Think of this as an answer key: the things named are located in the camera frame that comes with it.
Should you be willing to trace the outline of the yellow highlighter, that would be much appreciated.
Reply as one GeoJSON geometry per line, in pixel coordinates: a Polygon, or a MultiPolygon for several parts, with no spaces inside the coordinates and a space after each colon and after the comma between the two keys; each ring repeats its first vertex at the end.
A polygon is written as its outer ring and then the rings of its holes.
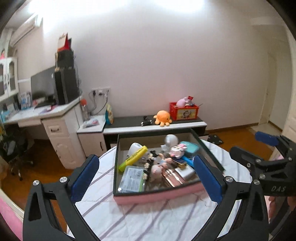
{"type": "Polygon", "coordinates": [[[148,151],[147,146],[142,146],[135,153],[133,153],[130,157],[128,157],[122,164],[119,165],[118,170],[120,172],[124,172],[127,166],[132,166],[135,162],[137,162],[140,158],[143,157],[148,151]]]}

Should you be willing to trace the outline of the black computer tower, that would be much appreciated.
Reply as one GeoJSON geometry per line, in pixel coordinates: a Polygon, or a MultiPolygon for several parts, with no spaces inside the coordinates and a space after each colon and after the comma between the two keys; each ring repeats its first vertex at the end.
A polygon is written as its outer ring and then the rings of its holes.
{"type": "Polygon", "coordinates": [[[55,99],[58,105],[69,104],[79,97],[75,69],[60,69],[54,72],[55,99]]]}

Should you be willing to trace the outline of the snack bag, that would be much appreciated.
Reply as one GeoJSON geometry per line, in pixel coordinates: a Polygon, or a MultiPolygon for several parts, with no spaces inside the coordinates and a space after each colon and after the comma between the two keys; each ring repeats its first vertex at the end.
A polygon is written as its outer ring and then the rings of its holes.
{"type": "Polygon", "coordinates": [[[105,121],[107,125],[112,125],[114,122],[112,107],[109,103],[106,104],[105,121]]]}

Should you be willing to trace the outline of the white glass cabinet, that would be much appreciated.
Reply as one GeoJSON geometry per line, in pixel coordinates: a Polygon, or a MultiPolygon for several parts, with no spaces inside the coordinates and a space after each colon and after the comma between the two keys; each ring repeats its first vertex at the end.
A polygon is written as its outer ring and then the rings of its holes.
{"type": "Polygon", "coordinates": [[[8,57],[1,59],[0,62],[0,101],[18,94],[18,59],[17,57],[8,57]]]}

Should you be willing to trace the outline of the teal egg case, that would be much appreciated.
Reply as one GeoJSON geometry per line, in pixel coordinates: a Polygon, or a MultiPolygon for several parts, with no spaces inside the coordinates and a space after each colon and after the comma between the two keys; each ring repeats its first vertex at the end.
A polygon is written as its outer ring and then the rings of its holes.
{"type": "Polygon", "coordinates": [[[180,144],[186,146],[185,156],[188,158],[193,158],[198,153],[200,147],[192,142],[181,141],[180,144]]]}

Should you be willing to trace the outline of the green card case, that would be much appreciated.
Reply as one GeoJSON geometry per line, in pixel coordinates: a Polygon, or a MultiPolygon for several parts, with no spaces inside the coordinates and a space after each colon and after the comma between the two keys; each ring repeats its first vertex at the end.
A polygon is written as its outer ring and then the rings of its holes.
{"type": "Polygon", "coordinates": [[[145,188],[145,169],[137,166],[127,166],[118,187],[119,193],[143,192],[145,188]]]}

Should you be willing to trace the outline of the pink pig doll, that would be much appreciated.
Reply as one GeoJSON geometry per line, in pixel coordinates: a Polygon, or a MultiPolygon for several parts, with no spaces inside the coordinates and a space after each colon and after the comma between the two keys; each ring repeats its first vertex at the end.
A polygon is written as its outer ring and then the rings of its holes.
{"type": "Polygon", "coordinates": [[[151,182],[161,181],[162,173],[169,168],[170,163],[171,163],[171,158],[165,158],[164,160],[161,160],[160,163],[153,164],[150,172],[150,181],[151,182]]]}

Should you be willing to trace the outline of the striped white table cloth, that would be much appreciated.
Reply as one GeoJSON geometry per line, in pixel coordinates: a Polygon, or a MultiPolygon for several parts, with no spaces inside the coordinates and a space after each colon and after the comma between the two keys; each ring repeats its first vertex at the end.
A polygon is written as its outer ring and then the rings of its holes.
{"type": "Polygon", "coordinates": [[[119,205],[113,198],[116,148],[100,166],[82,200],[75,205],[101,240],[192,240],[217,204],[205,191],[171,200],[119,205]]]}

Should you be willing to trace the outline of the white plug adapter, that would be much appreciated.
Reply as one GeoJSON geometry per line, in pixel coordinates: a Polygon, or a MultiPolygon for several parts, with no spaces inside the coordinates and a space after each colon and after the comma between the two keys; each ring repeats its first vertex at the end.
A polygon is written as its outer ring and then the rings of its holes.
{"type": "Polygon", "coordinates": [[[128,150],[127,157],[135,157],[139,159],[144,154],[144,151],[145,146],[142,146],[139,143],[132,143],[128,150]]]}

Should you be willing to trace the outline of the white usb charger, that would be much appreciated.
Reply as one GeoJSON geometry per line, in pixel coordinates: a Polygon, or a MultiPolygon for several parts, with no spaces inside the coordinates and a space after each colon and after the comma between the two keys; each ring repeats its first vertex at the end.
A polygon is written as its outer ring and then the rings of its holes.
{"type": "Polygon", "coordinates": [[[196,173],[195,170],[187,165],[185,166],[185,168],[180,168],[180,167],[177,167],[175,168],[175,171],[185,180],[185,181],[188,181],[189,179],[191,179],[191,177],[196,173]]]}

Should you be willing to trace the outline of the white desk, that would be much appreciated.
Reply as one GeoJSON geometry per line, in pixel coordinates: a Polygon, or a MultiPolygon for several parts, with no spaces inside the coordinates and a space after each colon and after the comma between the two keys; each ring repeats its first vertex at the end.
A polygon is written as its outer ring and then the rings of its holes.
{"type": "Polygon", "coordinates": [[[4,122],[5,125],[15,123],[20,128],[43,125],[54,151],[66,169],[80,167],[86,160],[77,135],[83,123],[79,98],[52,110],[48,106],[21,110],[4,122]]]}

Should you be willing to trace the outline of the black subwoofer speaker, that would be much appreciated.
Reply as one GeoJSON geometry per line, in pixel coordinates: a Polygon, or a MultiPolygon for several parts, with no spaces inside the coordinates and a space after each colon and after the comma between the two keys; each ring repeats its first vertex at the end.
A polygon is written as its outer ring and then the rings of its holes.
{"type": "Polygon", "coordinates": [[[72,50],[63,50],[55,54],[56,68],[73,68],[74,52],[72,50]]]}

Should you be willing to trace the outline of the rose gold box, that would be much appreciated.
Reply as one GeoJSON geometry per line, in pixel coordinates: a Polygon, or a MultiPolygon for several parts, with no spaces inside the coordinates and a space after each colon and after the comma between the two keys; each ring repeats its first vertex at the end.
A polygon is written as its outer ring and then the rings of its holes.
{"type": "Polygon", "coordinates": [[[171,186],[173,188],[185,184],[185,180],[172,169],[167,169],[165,172],[162,173],[162,176],[166,185],[171,186]]]}

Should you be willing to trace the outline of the white robot figurine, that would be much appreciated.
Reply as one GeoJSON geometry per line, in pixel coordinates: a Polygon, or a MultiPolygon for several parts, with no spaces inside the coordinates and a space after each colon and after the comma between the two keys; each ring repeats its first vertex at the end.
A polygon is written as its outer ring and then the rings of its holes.
{"type": "Polygon", "coordinates": [[[173,146],[176,146],[179,143],[177,136],[169,134],[165,137],[165,144],[161,145],[161,150],[165,153],[168,153],[173,146]]]}

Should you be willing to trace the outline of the pink plush in crate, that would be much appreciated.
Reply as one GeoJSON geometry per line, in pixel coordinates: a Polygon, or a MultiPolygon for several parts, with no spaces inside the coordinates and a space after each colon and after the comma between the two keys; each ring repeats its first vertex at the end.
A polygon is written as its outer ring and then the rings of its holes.
{"type": "Polygon", "coordinates": [[[188,102],[188,98],[187,97],[184,97],[182,99],[179,99],[176,102],[176,107],[177,108],[184,108],[186,106],[187,102],[188,102]]]}

